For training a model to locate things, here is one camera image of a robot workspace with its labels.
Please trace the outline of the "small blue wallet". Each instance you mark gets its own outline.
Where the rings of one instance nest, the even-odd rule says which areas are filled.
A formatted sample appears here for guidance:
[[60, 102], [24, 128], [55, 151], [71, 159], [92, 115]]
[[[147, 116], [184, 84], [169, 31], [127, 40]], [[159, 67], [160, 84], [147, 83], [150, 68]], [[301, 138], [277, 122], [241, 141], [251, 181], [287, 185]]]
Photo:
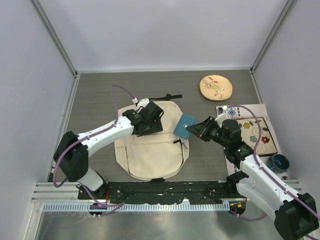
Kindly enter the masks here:
[[173, 131], [173, 134], [177, 137], [188, 140], [191, 133], [187, 130], [187, 127], [195, 125], [196, 122], [196, 117], [183, 113]]

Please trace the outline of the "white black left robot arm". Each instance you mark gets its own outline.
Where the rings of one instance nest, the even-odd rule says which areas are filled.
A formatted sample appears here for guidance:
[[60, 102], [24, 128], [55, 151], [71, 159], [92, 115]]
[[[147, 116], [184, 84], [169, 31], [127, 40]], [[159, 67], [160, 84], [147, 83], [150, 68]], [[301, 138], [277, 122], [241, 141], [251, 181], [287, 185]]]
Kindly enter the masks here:
[[117, 114], [115, 120], [96, 129], [79, 134], [66, 132], [53, 155], [56, 168], [62, 170], [66, 180], [80, 183], [93, 198], [102, 199], [108, 185], [97, 171], [90, 168], [89, 158], [117, 140], [161, 132], [163, 114], [164, 110], [155, 102], [140, 102], [134, 109]]

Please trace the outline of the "cream canvas backpack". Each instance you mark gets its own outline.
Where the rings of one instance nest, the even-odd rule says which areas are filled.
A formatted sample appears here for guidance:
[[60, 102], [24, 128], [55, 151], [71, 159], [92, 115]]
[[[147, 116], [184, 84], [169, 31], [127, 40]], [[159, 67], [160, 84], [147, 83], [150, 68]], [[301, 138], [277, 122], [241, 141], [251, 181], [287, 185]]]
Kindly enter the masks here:
[[175, 176], [189, 157], [189, 141], [174, 135], [183, 115], [173, 101], [155, 102], [164, 114], [163, 131], [151, 135], [131, 135], [114, 142], [116, 162], [133, 178], [151, 181]]

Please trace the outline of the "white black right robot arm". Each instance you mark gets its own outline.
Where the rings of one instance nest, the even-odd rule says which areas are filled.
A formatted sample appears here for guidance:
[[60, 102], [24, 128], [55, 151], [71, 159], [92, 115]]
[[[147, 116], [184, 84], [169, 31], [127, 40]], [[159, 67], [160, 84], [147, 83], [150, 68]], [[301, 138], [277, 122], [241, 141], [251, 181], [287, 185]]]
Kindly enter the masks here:
[[242, 140], [236, 120], [226, 119], [219, 125], [208, 117], [187, 130], [205, 142], [214, 141], [223, 146], [227, 160], [239, 169], [226, 178], [226, 193], [252, 201], [273, 220], [283, 239], [298, 240], [320, 227], [314, 198], [299, 193], [278, 178]]

